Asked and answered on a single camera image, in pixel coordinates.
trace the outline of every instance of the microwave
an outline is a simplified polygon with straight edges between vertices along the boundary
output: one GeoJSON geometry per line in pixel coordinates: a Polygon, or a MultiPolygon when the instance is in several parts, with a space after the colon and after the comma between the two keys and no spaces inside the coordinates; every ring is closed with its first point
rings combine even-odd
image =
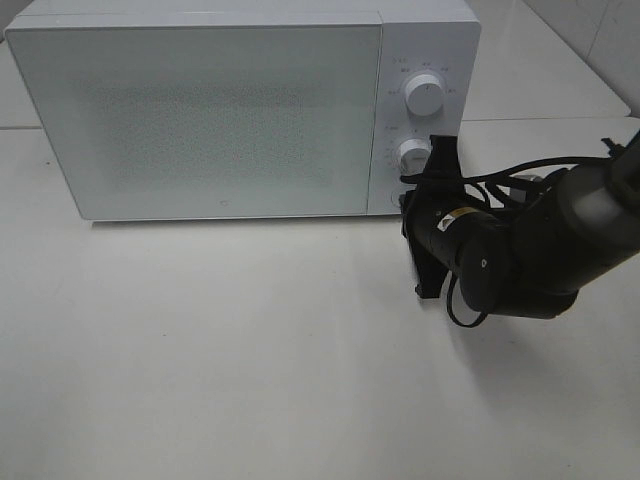
{"type": "Polygon", "coordinates": [[[5,31],[94,221],[399,214],[479,35],[462,0],[36,0],[5,31]]]}

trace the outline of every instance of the microwave door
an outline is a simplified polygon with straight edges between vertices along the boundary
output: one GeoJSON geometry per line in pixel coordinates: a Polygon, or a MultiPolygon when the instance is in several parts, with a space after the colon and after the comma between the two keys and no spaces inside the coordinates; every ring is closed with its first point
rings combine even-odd
{"type": "Polygon", "coordinates": [[[9,33],[83,218],[361,215],[372,17],[9,33]]]}

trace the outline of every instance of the white knob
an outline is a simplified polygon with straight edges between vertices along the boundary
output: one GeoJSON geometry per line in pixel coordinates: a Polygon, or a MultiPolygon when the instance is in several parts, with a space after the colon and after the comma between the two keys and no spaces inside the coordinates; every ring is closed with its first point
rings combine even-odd
{"type": "Polygon", "coordinates": [[[407,108],[414,115],[433,115],[444,103],[444,83],[433,73],[419,73],[404,87],[407,108]]]}
{"type": "Polygon", "coordinates": [[[403,175],[422,173],[431,155],[431,145],[426,140],[412,138],[402,142],[396,150],[396,163],[403,175]]]}

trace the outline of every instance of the table surface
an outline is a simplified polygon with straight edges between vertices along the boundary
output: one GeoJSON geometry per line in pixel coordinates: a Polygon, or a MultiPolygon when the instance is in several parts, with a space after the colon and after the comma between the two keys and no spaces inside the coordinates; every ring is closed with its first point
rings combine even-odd
{"type": "MultiPolygon", "coordinates": [[[[465,120],[624,117],[629,108],[521,0],[470,0],[483,25],[465,120]]],[[[0,128],[40,125],[6,42],[0,128]]]]}
{"type": "MultiPolygon", "coordinates": [[[[640,121],[463,124],[465,172],[640,121]]],[[[419,302],[397,218],[95,224],[0,132],[0,478],[637,479],[640,259],[554,321],[419,302]]]]}

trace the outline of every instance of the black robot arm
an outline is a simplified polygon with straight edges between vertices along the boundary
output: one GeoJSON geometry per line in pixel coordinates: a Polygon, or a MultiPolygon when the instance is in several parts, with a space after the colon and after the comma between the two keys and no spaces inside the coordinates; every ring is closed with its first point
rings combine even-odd
{"type": "Polygon", "coordinates": [[[627,147],[605,139],[608,158],[538,160],[472,178],[462,177],[456,137],[431,140],[423,173],[402,177],[416,185],[401,202],[403,234],[421,298],[437,298],[452,272],[448,310],[457,324],[477,326],[488,314],[553,318],[580,288],[640,250],[640,134],[627,147]],[[544,179],[515,176],[553,165],[573,168],[544,179]],[[491,206],[485,189],[501,208],[491,206]],[[453,314],[456,281],[479,313],[472,324],[453,314]]]}

